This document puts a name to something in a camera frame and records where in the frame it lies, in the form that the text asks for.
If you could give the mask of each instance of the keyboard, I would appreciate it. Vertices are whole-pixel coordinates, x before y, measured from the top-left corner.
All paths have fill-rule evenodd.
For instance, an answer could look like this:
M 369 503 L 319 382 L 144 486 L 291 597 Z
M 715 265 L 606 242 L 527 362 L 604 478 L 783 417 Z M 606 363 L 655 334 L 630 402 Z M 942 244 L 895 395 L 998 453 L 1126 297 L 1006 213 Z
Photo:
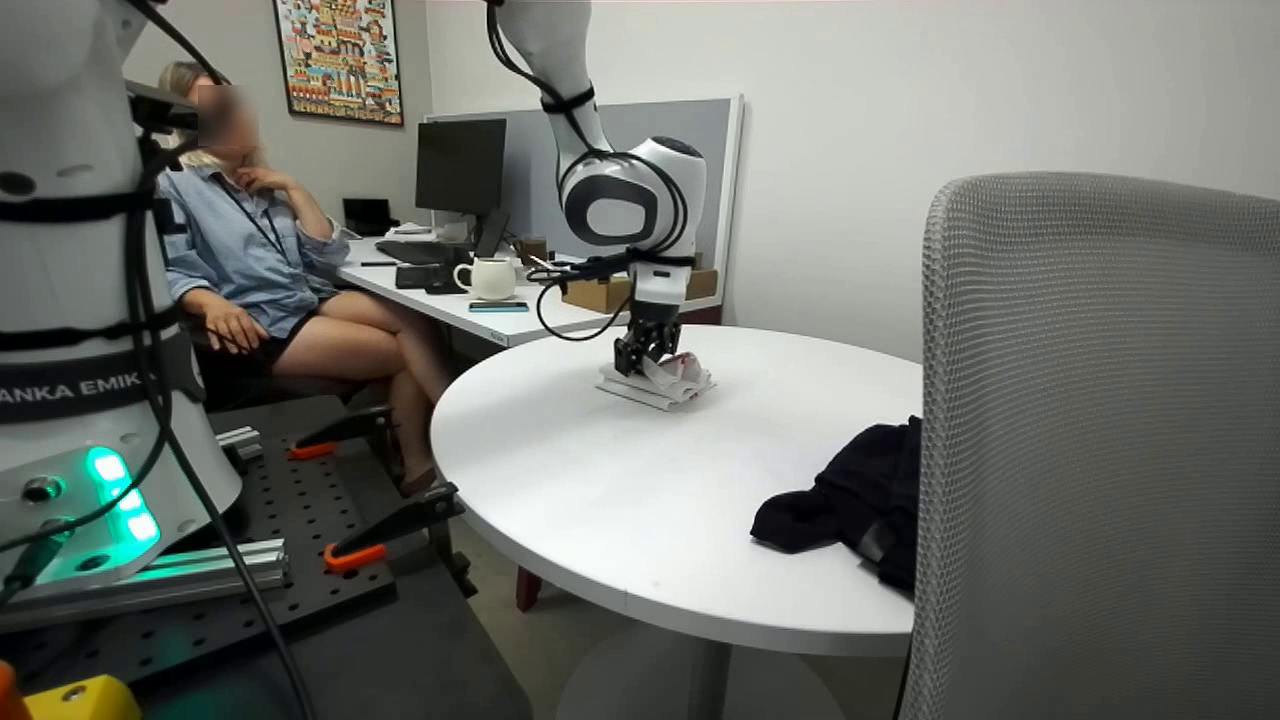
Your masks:
M 376 242 L 371 249 L 399 262 L 399 265 L 438 265 L 438 262 L 459 257 L 459 249 L 452 249 L 452 244 Z

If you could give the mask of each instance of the office desk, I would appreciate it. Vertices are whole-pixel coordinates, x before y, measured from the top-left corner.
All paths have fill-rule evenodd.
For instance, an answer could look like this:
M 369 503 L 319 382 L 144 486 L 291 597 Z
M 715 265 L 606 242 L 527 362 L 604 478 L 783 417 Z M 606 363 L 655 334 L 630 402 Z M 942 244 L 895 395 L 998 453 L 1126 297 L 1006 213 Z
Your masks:
M 431 297 L 422 289 L 397 289 L 397 268 L 364 268 L 369 262 L 388 262 L 388 257 L 376 251 L 376 242 L 350 242 L 350 257 L 346 257 L 341 279 L 346 279 L 371 297 L 382 297 L 399 308 L 412 308 L 421 316 L 431 316 L 446 330 L 459 330 L 474 341 L 489 341 L 497 350 L 513 350 L 513 346 L 527 346 L 527 341 L 548 336 L 548 330 L 535 322 L 535 297 L 545 291 L 541 284 L 514 289 L 520 302 L 527 306 L 525 311 L 520 308 L 470 311 L 465 291 Z M 556 289 L 545 297 L 541 311 L 556 334 L 592 334 L 606 322 L 604 311 L 564 306 Z

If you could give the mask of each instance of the woman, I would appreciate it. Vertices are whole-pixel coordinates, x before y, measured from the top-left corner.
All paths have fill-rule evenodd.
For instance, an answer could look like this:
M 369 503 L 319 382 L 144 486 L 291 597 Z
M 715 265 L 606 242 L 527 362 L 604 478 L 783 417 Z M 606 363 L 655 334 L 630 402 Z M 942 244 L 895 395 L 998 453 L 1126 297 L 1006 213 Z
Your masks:
M 219 109 L 201 65 L 169 65 L 159 93 L 187 95 L 207 117 Z M 399 486 L 405 492 L 431 486 L 422 420 L 446 374 L 428 330 L 397 306 L 337 289 L 346 257 L 344 228 L 301 182 L 265 163 L 249 109 L 227 82 L 222 93 L 233 124 L 202 143 L 210 163 L 159 178 L 159 195 L 174 218 L 164 234 L 172 297 L 202 322 L 216 353 L 274 377 L 388 382 Z

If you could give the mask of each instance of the white robotic arm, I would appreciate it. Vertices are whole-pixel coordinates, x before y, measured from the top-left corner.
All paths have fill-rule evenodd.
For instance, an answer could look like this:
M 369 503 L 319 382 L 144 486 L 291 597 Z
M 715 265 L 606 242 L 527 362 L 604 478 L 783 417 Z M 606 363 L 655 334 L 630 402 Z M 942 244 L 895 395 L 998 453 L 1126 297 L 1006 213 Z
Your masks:
M 0 604 L 117 585 L 202 530 L 178 465 L 216 510 L 238 498 L 190 353 L 159 330 L 151 185 L 118 76 L 141 8 L 151 12 L 144 0 L 2 8 Z M 13 572 L 33 557 L 41 576 Z
M 624 251 L 630 272 L 630 322 L 616 341 L 604 388 L 666 410 L 707 388 L 707 374 L 677 353 L 702 208 L 702 159 L 666 135 L 626 153 L 606 143 L 585 65 L 587 22 L 587 0 L 489 0 L 497 59 L 545 93 L 568 228 L 585 244 Z

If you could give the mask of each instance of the framed picture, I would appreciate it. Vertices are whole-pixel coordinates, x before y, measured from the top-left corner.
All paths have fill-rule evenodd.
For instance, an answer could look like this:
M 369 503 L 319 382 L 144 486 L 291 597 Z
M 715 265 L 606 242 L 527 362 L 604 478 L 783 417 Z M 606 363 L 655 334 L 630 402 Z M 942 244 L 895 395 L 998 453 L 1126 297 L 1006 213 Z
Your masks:
M 270 0 L 291 117 L 405 129 L 397 0 Z

